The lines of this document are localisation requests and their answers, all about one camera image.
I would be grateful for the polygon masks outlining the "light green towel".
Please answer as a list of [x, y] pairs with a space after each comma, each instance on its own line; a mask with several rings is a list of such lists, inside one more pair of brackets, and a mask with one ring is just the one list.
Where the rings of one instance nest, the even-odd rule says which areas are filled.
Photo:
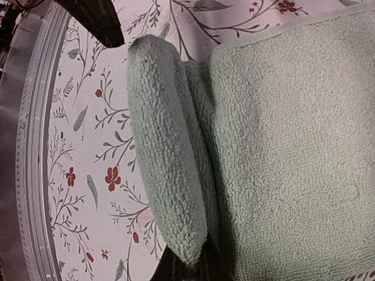
[[374, 3], [216, 47], [128, 49], [137, 161], [159, 231], [233, 280], [341, 280], [374, 268]]

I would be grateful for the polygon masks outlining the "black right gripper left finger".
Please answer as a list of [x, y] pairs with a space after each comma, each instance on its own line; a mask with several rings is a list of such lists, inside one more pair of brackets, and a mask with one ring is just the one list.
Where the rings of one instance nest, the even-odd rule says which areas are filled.
[[151, 281], [181, 281], [181, 280], [200, 280], [200, 265], [198, 262], [192, 268], [181, 261], [181, 259], [168, 247], [164, 249], [162, 257], [156, 267]]

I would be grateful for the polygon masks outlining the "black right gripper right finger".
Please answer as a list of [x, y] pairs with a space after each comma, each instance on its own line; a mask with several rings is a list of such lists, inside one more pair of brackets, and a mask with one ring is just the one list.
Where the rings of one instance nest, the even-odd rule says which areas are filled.
[[232, 281], [211, 236], [208, 234], [202, 246], [202, 280]]

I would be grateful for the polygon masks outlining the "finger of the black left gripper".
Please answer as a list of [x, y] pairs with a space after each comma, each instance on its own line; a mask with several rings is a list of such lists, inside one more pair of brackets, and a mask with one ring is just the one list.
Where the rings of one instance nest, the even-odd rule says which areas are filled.
[[56, 2], [105, 47], [116, 48], [125, 43], [120, 20], [111, 0], [57, 0]]

